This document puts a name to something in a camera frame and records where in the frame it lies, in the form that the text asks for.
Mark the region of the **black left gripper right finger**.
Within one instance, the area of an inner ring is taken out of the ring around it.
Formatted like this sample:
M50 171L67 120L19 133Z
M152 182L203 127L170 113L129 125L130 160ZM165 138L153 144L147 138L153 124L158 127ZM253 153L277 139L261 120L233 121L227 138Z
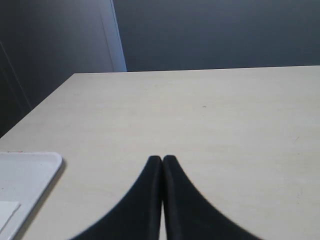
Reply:
M196 189L174 155L163 158L163 205L168 240L258 240Z

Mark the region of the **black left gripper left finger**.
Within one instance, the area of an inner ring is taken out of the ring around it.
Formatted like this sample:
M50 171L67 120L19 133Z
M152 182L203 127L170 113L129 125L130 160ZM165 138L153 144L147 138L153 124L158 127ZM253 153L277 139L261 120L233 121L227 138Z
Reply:
M163 199L163 162L148 158L126 195L74 240L158 240Z

